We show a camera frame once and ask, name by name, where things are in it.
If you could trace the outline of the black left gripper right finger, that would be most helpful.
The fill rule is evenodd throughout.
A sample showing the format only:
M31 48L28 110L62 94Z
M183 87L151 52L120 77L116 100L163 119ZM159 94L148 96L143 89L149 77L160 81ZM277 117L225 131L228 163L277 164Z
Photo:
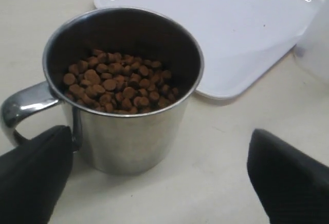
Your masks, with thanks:
M255 129L247 172L270 223L328 223L328 166Z

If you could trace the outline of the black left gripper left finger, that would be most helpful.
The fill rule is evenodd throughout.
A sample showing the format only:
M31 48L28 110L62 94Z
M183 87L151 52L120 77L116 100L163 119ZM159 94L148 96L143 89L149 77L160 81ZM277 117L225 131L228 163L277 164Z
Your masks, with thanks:
M73 165L70 128L59 125L1 156L1 223L48 223Z

